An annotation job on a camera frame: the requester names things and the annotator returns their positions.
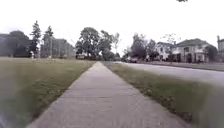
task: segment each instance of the sidewalk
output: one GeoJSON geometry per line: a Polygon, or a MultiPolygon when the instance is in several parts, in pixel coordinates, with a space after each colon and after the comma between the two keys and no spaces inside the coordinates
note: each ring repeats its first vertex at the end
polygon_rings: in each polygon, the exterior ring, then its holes
{"type": "Polygon", "coordinates": [[[189,128],[100,62],[27,128],[189,128]]]}

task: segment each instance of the house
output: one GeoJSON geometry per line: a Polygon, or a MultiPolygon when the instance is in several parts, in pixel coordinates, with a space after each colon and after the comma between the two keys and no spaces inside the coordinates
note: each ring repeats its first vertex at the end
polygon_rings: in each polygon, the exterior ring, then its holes
{"type": "Polygon", "coordinates": [[[170,43],[164,43],[164,42],[158,42],[155,45],[155,51],[159,53],[158,59],[159,60],[168,60],[169,52],[171,49],[172,44],[170,43]]]}
{"type": "Polygon", "coordinates": [[[173,60],[177,62],[208,62],[206,47],[210,44],[200,39],[182,41],[172,48],[173,60]]]}
{"type": "Polygon", "coordinates": [[[217,36],[217,38],[219,61],[224,62],[224,39],[220,39],[219,36],[217,36]]]}

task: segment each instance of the road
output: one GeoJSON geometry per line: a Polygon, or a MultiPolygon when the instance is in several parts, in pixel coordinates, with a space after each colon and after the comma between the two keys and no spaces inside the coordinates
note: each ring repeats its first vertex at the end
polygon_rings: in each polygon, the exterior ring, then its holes
{"type": "Polygon", "coordinates": [[[200,69],[189,69],[169,66],[157,66],[149,64],[133,64],[133,63],[122,63],[132,68],[150,71],[159,75],[171,75],[187,80],[196,80],[200,82],[209,83],[212,85],[224,86],[224,72],[211,71],[211,70],[200,70],[200,69]]]}

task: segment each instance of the green lawn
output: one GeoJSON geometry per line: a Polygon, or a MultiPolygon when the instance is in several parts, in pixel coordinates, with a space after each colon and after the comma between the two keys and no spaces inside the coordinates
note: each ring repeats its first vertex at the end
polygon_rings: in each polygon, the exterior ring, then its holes
{"type": "Polygon", "coordinates": [[[171,76],[156,75],[133,69],[122,64],[104,63],[110,70],[125,81],[150,96],[190,123],[198,123],[199,115],[211,91],[205,83],[187,81],[171,76]]]}
{"type": "Polygon", "coordinates": [[[0,127],[25,127],[93,63],[1,58],[0,127]]]}

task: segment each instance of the car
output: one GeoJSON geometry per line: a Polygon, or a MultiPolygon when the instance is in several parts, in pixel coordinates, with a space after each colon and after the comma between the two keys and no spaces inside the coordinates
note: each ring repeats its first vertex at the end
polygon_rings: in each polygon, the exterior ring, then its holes
{"type": "Polygon", "coordinates": [[[138,59],[135,57],[128,57],[126,59],[126,62],[128,62],[128,63],[137,63],[137,61],[138,61],[138,59]]]}

